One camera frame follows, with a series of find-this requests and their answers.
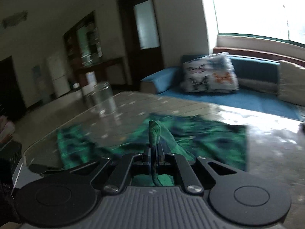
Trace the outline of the green navy plaid shirt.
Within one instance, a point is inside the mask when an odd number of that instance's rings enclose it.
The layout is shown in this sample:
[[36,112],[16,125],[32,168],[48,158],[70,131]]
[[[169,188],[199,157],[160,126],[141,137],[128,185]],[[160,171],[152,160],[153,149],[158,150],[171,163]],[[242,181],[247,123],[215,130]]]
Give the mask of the green navy plaid shirt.
[[244,125],[205,120],[200,116],[149,114],[123,143],[108,148],[95,143],[80,125],[58,129],[57,147],[63,168],[69,170],[109,157],[112,163],[92,182],[98,189],[126,154],[143,154],[149,139],[157,142],[158,154],[180,154],[188,161],[207,157],[246,171],[248,167],[247,128]]

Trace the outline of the clear glass jar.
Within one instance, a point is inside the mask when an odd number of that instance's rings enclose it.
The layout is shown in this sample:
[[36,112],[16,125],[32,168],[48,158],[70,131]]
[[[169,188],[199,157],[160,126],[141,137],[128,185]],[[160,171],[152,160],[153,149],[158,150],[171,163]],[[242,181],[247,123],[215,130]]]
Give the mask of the clear glass jar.
[[112,88],[108,81],[92,83],[81,88],[85,104],[100,117],[106,117],[116,112],[116,104]]

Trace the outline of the butterfly print pillow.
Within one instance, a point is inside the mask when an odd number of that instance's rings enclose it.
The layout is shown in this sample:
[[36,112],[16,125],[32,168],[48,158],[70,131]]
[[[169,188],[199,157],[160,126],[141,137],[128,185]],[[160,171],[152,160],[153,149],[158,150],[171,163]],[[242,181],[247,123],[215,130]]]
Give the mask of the butterfly print pillow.
[[239,83],[229,53],[211,54],[183,63],[181,87],[187,93],[231,93]]

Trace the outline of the blue sofa bench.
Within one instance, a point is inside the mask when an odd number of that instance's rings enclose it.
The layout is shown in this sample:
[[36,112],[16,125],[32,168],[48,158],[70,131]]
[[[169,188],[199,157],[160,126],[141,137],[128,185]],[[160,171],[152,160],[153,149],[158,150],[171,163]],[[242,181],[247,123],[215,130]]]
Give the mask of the blue sofa bench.
[[141,92],[304,120],[304,67],[228,52],[184,55],[145,77]]

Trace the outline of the dark wooden cabinet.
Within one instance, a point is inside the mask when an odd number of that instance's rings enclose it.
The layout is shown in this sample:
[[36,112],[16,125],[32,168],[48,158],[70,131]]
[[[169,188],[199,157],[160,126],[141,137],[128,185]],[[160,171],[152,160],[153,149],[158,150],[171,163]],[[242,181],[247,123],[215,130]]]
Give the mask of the dark wooden cabinet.
[[109,81],[117,88],[128,85],[124,59],[103,56],[94,12],[68,30],[63,40],[74,80],[80,87],[88,85],[86,75],[90,72],[97,82]]

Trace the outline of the white refrigerator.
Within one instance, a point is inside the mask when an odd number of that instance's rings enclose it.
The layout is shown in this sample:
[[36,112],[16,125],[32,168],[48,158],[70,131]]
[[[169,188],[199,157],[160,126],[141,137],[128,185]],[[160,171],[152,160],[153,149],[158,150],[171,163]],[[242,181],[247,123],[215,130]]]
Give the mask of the white refrigerator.
[[65,70],[64,58],[60,52],[54,52],[47,58],[51,80],[56,97],[61,97],[70,92],[67,72]]

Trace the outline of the dark wooden door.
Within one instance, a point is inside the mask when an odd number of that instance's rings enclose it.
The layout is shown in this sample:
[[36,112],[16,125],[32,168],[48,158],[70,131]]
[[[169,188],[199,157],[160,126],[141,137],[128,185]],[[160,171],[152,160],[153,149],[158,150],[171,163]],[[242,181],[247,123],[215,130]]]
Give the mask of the dark wooden door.
[[164,69],[153,0],[117,0],[132,88]]

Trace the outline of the beige plain pillow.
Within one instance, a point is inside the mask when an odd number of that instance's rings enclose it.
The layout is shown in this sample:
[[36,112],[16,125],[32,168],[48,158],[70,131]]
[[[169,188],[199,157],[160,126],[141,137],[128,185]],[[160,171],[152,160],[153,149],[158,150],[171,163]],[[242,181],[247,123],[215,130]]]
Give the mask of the beige plain pillow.
[[278,74],[278,98],[292,104],[304,106],[304,67],[281,60]]

